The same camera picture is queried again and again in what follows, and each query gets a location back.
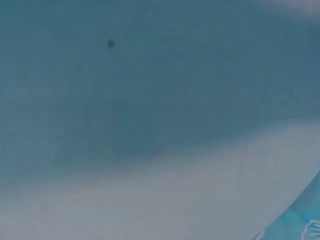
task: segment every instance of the white pattern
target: white pattern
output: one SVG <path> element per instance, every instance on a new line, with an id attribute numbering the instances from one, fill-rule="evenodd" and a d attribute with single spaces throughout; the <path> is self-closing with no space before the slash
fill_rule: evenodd
<path id="1" fill-rule="evenodd" d="M 320 240 L 320 221 L 310 220 L 304 227 L 300 240 Z"/>

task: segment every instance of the dark speck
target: dark speck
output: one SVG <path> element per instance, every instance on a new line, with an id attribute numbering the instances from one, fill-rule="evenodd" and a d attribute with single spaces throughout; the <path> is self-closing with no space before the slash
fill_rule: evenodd
<path id="1" fill-rule="evenodd" d="M 108 40 L 108 43 L 107 43 L 107 46 L 108 46 L 108 49 L 112 49 L 114 46 L 115 46 L 115 41 L 112 40 L 112 39 L 109 39 Z"/>

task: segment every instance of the light blue surface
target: light blue surface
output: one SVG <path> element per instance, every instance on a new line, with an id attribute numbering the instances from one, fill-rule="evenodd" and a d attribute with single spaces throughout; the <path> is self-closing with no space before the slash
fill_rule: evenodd
<path id="1" fill-rule="evenodd" d="M 254 240 L 320 240 L 320 173 L 299 198 Z"/>

